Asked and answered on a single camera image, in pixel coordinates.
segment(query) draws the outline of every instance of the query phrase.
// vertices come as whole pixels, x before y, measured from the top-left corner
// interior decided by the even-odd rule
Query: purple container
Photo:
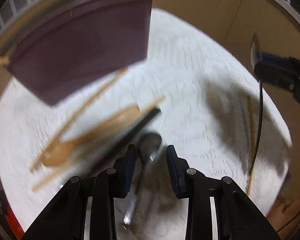
[[[152,0],[76,0],[17,39],[7,70],[54,105],[147,56]]]

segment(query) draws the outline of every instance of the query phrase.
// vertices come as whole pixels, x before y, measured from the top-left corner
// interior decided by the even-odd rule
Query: white cloth
[[[62,181],[55,179],[33,193],[31,186],[50,169],[41,168],[33,175],[29,165],[62,122],[107,79],[109,76],[82,88],[55,107],[40,102],[15,78],[2,95],[0,176],[24,230]],[[256,134],[258,89],[253,76],[222,46],[175,16],[153,9],[147,60],[130,66],[79,118],[67,137],[88,130],[123,106],[138,103],[142,107],[165,95],[160,104],[162,115],[148,128],[161,134],[164,145],[173,144],[190,167],[216,179],[230,176],[245,191],[251,143],[247,96],[251,96]],[[264,119],[251,199],[267,214],[288,170],[291,139],[279,111],[265,91],[263,94]],[[82,162],[70,173],[85,165]],[[174,197],[164,158],[158,158],[153,170],[142,191],[134,236],[120,225],[129,200],[115,200],[119,239],[184,239],[187,200]]]

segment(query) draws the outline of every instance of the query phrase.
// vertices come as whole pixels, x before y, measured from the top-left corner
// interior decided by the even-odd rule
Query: spoon
[[[146,133],[141,137],[138,143],[138,155],[140,157],[143,169],[137,181],[137,186],[134,190],[133,196],[130,201],[130,205],[126,211],[126,214],[123,219],[124,228],[127,229],[132,221],[133,214],[137,205],[138,193],[140,190],[140,186],[142,184],[144,175],[146,173],[146,169],[156,158],[156,153],[160,148],[162,143],[162,138],[158,133]]]
[[[112,115],[107,120],[98,124],[95,128],[87,132],[86,134],[64,142],[57,143],[49,152],[47,152],[42,158],[42,164],[46,167],[55,167],[64,163],[71,153],[82,143],[91,140],[97,135],[107,133],[115,127],[120,126],[127,120],[138,116],[140,113],[138,105],[128,106],[117,113]]]

